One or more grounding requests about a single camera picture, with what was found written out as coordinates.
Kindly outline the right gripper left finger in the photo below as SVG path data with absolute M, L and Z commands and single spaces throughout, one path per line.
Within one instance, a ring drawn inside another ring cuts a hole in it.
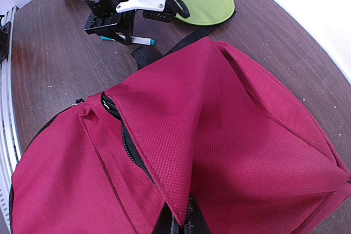
M 167 203 L 162 207 L 154 227 L 154 234 L 172 234 L 176 232 L 174 216 Z

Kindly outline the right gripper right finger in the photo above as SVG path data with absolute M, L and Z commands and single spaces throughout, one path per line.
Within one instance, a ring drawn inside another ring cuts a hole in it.
M 189 196 L 188 210 L 183 230 L 184 233 L 188 234 L 210 233 L 205 217 L 193 194 Z

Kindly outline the red backpack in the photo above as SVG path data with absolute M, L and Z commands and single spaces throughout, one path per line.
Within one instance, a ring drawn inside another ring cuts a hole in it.
M 232 45 L 205 37 L 141 62 L 34 137 L 12 175 L 11 233 L 308 233 L 350 197 L 350 171 L 306 107 Z

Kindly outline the white teal marker pen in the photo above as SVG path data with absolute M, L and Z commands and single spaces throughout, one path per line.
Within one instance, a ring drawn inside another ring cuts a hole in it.
M 120 35 L 120 37 L 125 40 L 125 36 L 124 35 Z M 105 41 L 116 41 L 115 39 L 109 38 L 109 37 L 104 37 L 101 36 L 100 37 L 102 40 Z M 152 38 L 144 38 L 144 37 L 131 37 L 131 43 L 132 44 L 140 44 L 140 45 L 150 45 L 153 46 L 156 44 L 156 40 L 152 39 Z

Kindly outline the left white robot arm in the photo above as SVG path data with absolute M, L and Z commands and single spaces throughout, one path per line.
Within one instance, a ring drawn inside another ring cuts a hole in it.
M 176 15 L 188 18 L 190 12 L 182 0 L 83 0 L 91 10 L 84 30 L 124 45 L 154 45 L 149 38 L 134 36 L 134 19 L 137 10 L 143 17 L 171 22 Z

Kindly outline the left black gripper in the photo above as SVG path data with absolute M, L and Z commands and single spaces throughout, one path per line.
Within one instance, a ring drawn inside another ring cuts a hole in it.
M 84 31 L 89 35 L 95 34 L 110 38 L 123 45 L 131 45 L 135 13 L 134 10 L 123 13 L 114 12 L 106 16 L 95 16 L 90 13 Z

